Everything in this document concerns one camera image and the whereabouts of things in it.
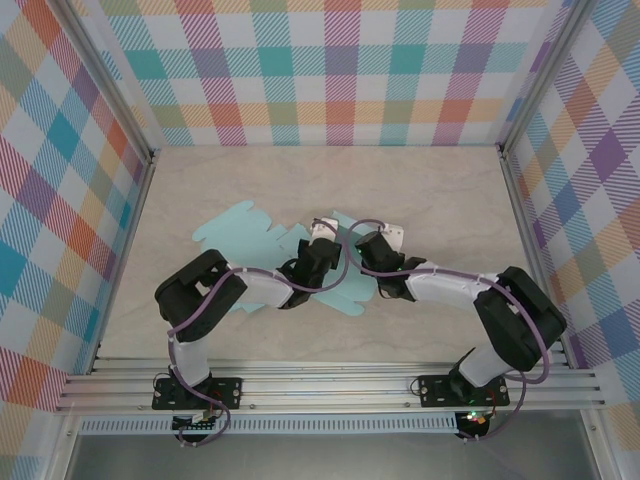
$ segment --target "robotic arm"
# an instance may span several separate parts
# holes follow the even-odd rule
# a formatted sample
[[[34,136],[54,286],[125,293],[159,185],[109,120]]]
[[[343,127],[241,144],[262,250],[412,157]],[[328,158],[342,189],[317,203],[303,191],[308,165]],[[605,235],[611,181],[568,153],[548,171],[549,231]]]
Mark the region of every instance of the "robotic arm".
[[[408,271],[407,275],[376,277],[380,290],[391,298],[441,302],[475,311],[489,336],[489,343],[472,349],[449,373],[450,387],[462,401],[469,399],[474,389],[511,370],[530,371],[544,353],[533,330],[497,287],[509,291],[524,306],[546,348],[566,329],[562,314],[524,270],[509,267],[500,274],[448,275],[447,270],[424,258],[405,259],[398,244],[387,240],[396,238],[393,232],[399,230],[386,226],[356,243],[365,269],[375,273]]]
[[[333,219],[315,223],[311,239],[300,241],[298,258],[274,271],[233,267],[218,251],[208,250],[158,287],[155,298],[160,313],[176,332],[173,336],[170,331],[172,367],[182,377],[176,379],[170,368],[169,393],[175,401],[167,408],[201,409],[202,399],[223,386],[211,377],[205,337],[236,302],[286,310],[303,304],[314,292],[333,288],[344,278],[343,274],[334,285],[322,287],[325,275],[337,268],[340,258],[337,227]],[[548,349],[565,330],[563,316],[523,270],[509,267],[500,274],[465,274],[443,269],[424,258],[406,259],[400,252],[403,236],[401,227],[385,224],[359,239],[356,248],[362,259],[360,269],[375,277],[380,291],[390,298],[436,301],[478,314],[489,342],[469,351],[446,379],[436,382],[441,384],[438,388],[456,398],[457,404],[471,405],[479,392],[485,397],[483,387],[509,371],[530,371],[544,354],[539,345],[544,343]],[[528,318],[523,318],[517,304],[524,307]],[[241,379],[236,380],[239,386]],[[159,396],[156,390],[154,408]],[[229,406],[228,399],[222,397],[219,400]]]
[[[338,228],[336,220],[325,218],[323,222]],[[221,284],[197,321],[179,331],[173,342],[175,364],[187,384],[196,387],[210,378],[206,336],[236,302],[288,310],[311,297],[310,292],[294,286],[306,290],[322,287],[325,275],[330,269],[336,269],[340,259],[341,245],[335,240],[330,228],[317,223],[311,230],[311,239],[300,240],[297,259],[271,272],[238,269],[240,271]],[[216,285],[232,268],[217,250],[202,253],[156,290],[162,318],[173,328],[185,323],[207,300],[206,289]]]

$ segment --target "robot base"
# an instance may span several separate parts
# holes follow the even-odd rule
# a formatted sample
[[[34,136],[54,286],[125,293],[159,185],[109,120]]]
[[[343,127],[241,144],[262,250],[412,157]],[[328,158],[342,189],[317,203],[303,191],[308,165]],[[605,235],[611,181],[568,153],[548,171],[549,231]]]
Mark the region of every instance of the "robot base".
[[[203,410],[208,411],[211,404],[196,397],[184,389],[178,379],[171,375],[159,378],[154,384],[153,410]],[[241,378],[209,378],[200,382],[195,388],[198,392],[222,402],[229,410],[240,408],[242,396]]]
[[[418,394],[422,407],[505,407],[509,405],[509,392],[503,377],[491,380],[482,388],[473,390],[468,401],[463,401],[450,388],[449,375],[421,375]]]

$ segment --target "beige tabletop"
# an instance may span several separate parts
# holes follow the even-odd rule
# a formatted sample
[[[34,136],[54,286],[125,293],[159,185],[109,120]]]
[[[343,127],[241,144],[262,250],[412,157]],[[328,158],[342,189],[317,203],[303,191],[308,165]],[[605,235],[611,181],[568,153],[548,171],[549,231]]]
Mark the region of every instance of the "beige tabletop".
[[[200,253],[193,232],[244,200],[287,228],[333,210],[401,225],[403,252],[442,266],[473,272],[525,267],[493,147],[166,148],[101,356],[167,356],[168,324],[153,293]],[[484,339],[473,314],[377,294],[361,316],[317,301],[289,311],[240,310],[209,336],[211,358],[304,361],[453,362]]]

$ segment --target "perforated metal strip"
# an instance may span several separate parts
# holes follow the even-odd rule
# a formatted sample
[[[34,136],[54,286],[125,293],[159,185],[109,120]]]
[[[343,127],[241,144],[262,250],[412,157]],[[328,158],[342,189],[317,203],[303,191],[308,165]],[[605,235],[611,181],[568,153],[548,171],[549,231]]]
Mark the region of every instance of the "perforated metal strip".
[[[193,429],[199,433],[211,430]],[[234,414],[225,434],[375,434],[455,433],[453,413],[374,415],[243,415]],[[167,415],[85,416],[80,435],[174,434]]]

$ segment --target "metal bracket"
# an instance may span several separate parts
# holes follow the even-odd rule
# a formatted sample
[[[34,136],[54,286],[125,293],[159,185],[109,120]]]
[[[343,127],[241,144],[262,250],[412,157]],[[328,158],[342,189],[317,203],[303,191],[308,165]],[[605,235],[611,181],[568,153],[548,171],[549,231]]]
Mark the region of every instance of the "metal bracket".
[[[198,388],[201,393],[219,400],[229,410],[240,408],[242,398],[242,379],[238,377],[209,378]],[[210,409],[206,400],[187,392],[178,380],[171,376],[159,378],[154,384],[153,410],[204,410]]]
[[[422,407],[506,407],[509,391],[502,377],[491,380],[484,388],[475,390],[468,403],[461,401],[449,388],[448,375],[422,375],[418,377],[418,392]]]

